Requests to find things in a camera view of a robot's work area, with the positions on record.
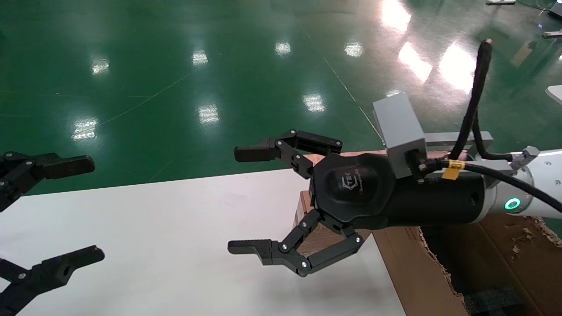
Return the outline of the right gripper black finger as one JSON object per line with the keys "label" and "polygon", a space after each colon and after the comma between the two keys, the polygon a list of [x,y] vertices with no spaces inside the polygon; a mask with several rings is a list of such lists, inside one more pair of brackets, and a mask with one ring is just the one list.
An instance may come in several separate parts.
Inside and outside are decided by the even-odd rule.
{"label": "right gripper black finger", "polygon": [[268,162],[281,160],[302,178],[313,178],[313,162],[301,152],[327,156],[340,154],[343,142],[305,131],[289,130],[285,134],[271,137],[258,145],[236,147],[234,158],[237,162]]}
{"label": "right gripper black finger", "polygon": [[351,226],[336,224],[335,232],[344,237],[342,241],[307,257],[300,254],[298,249],[304,240],[318,224],[329,220],[331,217],[324,212],[311,210],[281,242],[270,239],[229,241],[227,250],[235,255],[255,254],[263,266],[285,266],[305,277],[356,254],[364,244],[364,238]]}

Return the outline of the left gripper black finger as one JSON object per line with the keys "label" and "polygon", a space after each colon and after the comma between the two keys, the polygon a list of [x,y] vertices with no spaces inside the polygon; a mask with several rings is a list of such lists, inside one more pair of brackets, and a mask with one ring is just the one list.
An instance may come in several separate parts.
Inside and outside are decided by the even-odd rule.
{"label": "left gripper black finger", "polygon": [[12,206],[42,180],[86,174],[95,168],[88,155],[61,158],[55,153],[27,155],[8,151],[0,158],[0,211]]}
{"label": "left gripper black finger", "polygon": [[0,294],[0,314],[16,316],[36,296],[66,286],[75,270],[104,259],[104,252],[97,246],[46,259],[31,269],[1,259],[0,276],[9,285]]}

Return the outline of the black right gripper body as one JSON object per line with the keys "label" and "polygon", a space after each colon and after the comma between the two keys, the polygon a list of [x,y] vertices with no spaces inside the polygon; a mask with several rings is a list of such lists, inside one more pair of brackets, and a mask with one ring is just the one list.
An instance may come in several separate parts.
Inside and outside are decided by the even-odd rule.
{"label": "black right gripper body", "polygon": [[312,170],[311,198],[332,226],[379,230],[394,226],[442,226],[483,218],[485,186],[481,176],[457,180],[433,174],[419,184],[396,178],[383,152],[355,156],[330,154]]}

